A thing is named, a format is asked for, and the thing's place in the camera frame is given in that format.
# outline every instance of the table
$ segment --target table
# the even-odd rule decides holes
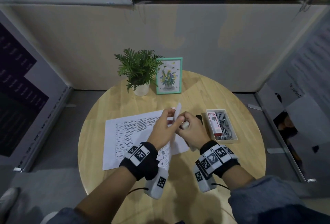
[[[81,129],[78,144],[78,163],[82,184],[89,194],[113,170],[102,171],[105,121],[108,119],[142,114],[182,104],[182,112],[194,115],[206,109],[226,109],[238,143],[228,147],[239,157],[243,168],[255,178],[265,175],[266,154],[259,128],[245,105],[221,84],[197,73],[183,71],[182,93],[156,95],[155,86],[146,96],[127,93],[126,81],[110,88],[94,104]],[[185,152],[172,156],[169,178],[163,196],[154,200],[135,191],[126,197],[112,224],[161,223],[173,224],[184,220],[189,224],[236,223],[228,204],[229,190],[218,186],[201,193],[192,173],[199,152]],[[217,183],[223,184],[216,177]],[[145,179],[133,188],[144,187]]]

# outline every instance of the human hand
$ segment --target human hand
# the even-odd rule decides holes
[[[209,142],[209,138],[206,130],[201,121],[190,114],[189,112],[183,112],[180,117],[184,116],[185,120],[189,122],[189,127],[185,130],[178,128],[176,133],[181,136],[190,146],[200,149],[205,143]]]
[[[162,115],[156,121],[147,140],[147,142],[155,146],[157,151],[159,151],[171,140],[171,138],[174,136],[175,130],[179,128],[179,126],[184,121],[184,117],[180,116],[172,124],[172,126],[168,127],[167,125],[169,122],[167,121],[167,117],[173,117],[174,113],[175,109],[164,109]]]

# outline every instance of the green fern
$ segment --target green fern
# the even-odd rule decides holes
[[[156,69],[163,62],[158,58],[163,56],[153,54],[154,51],[141,50],[135,52],[132,49],[124,49],[124,54],[114,56],[121,62],[119,65],[118,75],[127,76],[127,92],[137,86],[145,83],[156,84]]]

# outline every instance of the black wristband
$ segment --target black wristband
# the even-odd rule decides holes
[[[205,143],[199,153],[202,155],[204,154],[206,151],[208,151],[210,148],[212,148],[213,146],[217,145],[218,143],[216,141],[209,141],[207,143]],[[223,174],[229,170],[230,168],[232,168],[235,165],[240,165],[238,163],[237,159],[230,159],[229,161],[225,162],[224,164],[222,164],[220,167],[218,167],[216,170],[213,171],[213,174],[219,176],[220,178],[222,178]]]
[[[152,180],[158,173],[158,151],[151,143],[143,142],[141,144],[150,151],[142,162],[138,166],[135,166],[130,159],[124,158],[119,166],[126,167],[134,175],[136,180],[141,180],[143,177],[146,180]]]

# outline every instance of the framed picture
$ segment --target framed picture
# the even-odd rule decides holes
[[[157,68],[157,94],[181,93],[182,57],[161,58],[163,65]]]

